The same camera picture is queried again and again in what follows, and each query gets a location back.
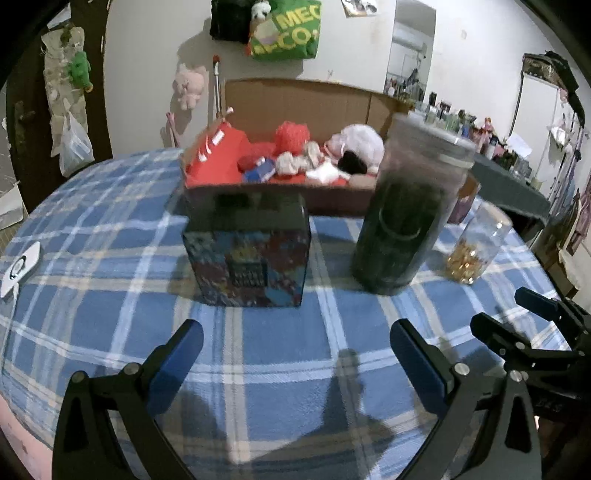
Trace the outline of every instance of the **screw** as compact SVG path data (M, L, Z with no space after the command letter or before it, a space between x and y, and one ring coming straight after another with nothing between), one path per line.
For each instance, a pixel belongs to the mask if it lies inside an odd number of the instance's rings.
M74 374L72 375L72 382L80 383L85 378L86 378L86 373L83 372L82 370L78 370L77 372L74 372Z
M136 364L135 362L123 367L123 373L125 375L135 375L137 372L139 372L139 364Z
M453 369L456 371L457 374L462 375L464 377L470 373L470 367L466 364L455 364L453 366Z
M509 372L509 376L511 377L512 380L514 380L516 382L521 382L521 380L523 379L523 376L517 370L511 370Z

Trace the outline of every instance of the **black bag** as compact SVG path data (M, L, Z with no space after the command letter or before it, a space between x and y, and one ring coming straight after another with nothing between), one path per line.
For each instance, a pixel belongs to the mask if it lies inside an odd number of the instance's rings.
M253 4L254 0L212 0L212 38L248 44Z

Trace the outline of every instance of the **pink toy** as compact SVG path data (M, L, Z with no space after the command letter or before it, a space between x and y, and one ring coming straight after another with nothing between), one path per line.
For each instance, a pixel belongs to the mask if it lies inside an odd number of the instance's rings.
M176 91L179 94L181 110L193 110L201 98L205 89L205 67L190 70L182 63L178 68L177 76L174 79Z

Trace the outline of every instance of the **blue plaid tablecloth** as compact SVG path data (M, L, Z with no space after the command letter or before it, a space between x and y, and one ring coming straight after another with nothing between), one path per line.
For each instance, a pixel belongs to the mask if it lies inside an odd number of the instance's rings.
M158 422L199 479L395 477L434 423L389 347L389 327L401 317L452 361L482 372L499 359L470 333L477 312L511 322L534 346L566 348L553 324L514 302L521 286L555 292L513 231L466 287L441 272L463 229L448 225L412 285L380 297L349 274L362 221L315 217L299 309L196 303L181 240L179 153L137 154L79 173L33 211L0 261L3 273L33 241L42 244L12 320L11 298L0 305L0 392L48 446L72 373L141 363L186 318L201 322L205 345ZM143 476L121 420L113 421Z

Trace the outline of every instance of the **white sticker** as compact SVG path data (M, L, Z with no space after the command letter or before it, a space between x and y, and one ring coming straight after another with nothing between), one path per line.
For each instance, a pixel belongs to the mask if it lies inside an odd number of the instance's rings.
M223 132L223 130L218 130L217 133L212 138L212 144L214 144L217 147L219 145L219 143L222 141L222 138L224 137L224 135L225 135L225 133Z

